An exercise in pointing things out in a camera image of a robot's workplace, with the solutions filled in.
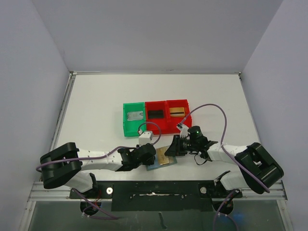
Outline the grey-green card holder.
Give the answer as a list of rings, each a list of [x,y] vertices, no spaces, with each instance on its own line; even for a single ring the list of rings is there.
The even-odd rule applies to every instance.
[[[154,164],[146,166],[146,169],[147,169],[147,171],[151,171],[151,170],[159,169],[159,168],[162,168],[162,167],[168,167],[168,166],[171,166],[171,165],[159,166],[158,161],[157,161],[157,154],[155,154]]]

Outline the gold card from holder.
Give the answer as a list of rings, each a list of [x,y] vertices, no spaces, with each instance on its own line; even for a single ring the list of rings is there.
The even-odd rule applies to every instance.
[[[185,117],[184,107],[170,107],[169,112],[171,117]]]

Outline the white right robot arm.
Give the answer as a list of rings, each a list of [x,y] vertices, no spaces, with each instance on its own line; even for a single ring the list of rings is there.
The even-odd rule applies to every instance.
[[[282,167],[258,142],[247,146],[223,145],[211,141],[202,134],[199,126],[187,127],[178,124],[179,135],[174,135],[165,156],[185,156],[194,154],[206,162],[225,162],[237,165],[239,171],[222,173],[215,181],[214,190],[224,197],[234,189],[249,188],[263,194],[284,176]]]

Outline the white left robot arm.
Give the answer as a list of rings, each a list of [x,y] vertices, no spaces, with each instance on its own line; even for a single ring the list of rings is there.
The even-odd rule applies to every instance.
[[[43,155],[36,171],[41,172],[45,189],[65,185],[92,198],[98,192],[98,185],[95,175],[88,170],[132,171],[141,165],[152,165],[155,155],[156,149],[150,143],[96,152],[79,149],[74,142],[68,142]]]

